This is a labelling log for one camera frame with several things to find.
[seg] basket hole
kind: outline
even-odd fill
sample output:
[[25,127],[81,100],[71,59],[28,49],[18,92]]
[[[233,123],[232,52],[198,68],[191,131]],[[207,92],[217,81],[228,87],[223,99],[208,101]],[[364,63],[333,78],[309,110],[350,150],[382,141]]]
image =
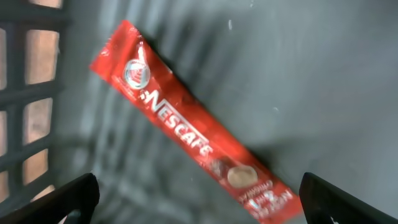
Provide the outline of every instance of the basket hole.
[[0,111],[0,156],[7,151],[7,113]]
[[55,187],[53,185],[48,186],[46,189],[44,189],[43,191],[41,191],[39,194],[37,194],[32,200],[30,200],[31,202],[36,201],[37,199],[46,196],[47,194],[53,192],[55,190]]
[[35,84],[54,79],[59,34],[49,30],[27,33],[27,66],[25,82]]
[[50,132],[52,98],[29,103],[24,111],[24,143],[34,142]]
[[6,31],[0,29],[0,90],[7,85],[6,72]]
[[62,1],[61,0],[29,0],[33,4],[38,4],[41,6],[61,8]]
[[43,175],[48,169],[48,149],[44,149],[24,161],[24,185]]
[[8,197],[8,172],[0,173],[0,203]]

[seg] nescafe logo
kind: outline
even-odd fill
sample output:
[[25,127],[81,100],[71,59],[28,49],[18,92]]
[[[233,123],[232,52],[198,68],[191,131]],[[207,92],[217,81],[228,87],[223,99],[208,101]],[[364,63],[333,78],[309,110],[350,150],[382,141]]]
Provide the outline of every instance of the nescafe logo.
[[134,90],[145,88],[150,80],[148,65],[137,59],[128,61],[126,68],[124,68],[124,79]]

